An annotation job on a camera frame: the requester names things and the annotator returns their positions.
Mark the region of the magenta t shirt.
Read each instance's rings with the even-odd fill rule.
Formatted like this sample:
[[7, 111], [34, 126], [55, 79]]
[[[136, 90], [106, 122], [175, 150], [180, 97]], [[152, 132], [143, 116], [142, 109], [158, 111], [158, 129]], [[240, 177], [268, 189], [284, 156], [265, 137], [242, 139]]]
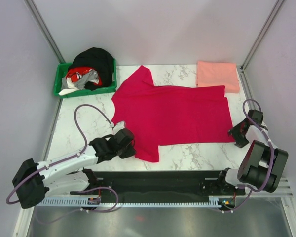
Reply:
[[234, 142], [224, 86], [155, 86], [150, 69], [140, 66], [112, 101], [112, 121], [126, 123], [141, 160], [159, 162], [159, 146]]

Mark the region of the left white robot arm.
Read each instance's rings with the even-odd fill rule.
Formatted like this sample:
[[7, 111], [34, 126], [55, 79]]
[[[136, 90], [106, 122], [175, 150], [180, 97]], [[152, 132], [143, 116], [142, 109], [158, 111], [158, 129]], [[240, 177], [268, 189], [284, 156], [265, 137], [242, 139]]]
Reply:
[[113, 129], [113, 134], [86, 142], [76, 153], [54, 160], [22, 163], [12, 180], [14, 193], [23, 209], [34, 207], [47, 196], [66, 192], [69, 185], [74, 191], [83, 189], [87, 194], [98, 190], [98, 181], [85, 168], [110, 161], [114, 157], [128, 158], [135, 155], [134, 134], [127, 128]]

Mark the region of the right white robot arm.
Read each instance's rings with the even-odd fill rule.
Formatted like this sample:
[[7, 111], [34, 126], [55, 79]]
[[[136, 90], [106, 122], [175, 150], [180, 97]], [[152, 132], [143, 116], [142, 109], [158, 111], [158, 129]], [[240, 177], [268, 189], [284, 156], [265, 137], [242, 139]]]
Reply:
[[274, 145], [262, 122], [263, 112], [249, 110], [246, 118], [228, 132], [235, 146], [250, 147], [238, 169], [226, 168], [220, 172], [216, 182], [219, 193], [228, 194], [237, 186], [258, 192], [263, 186], [262, 190], [269, 193], [277, 189], [289, 154]]

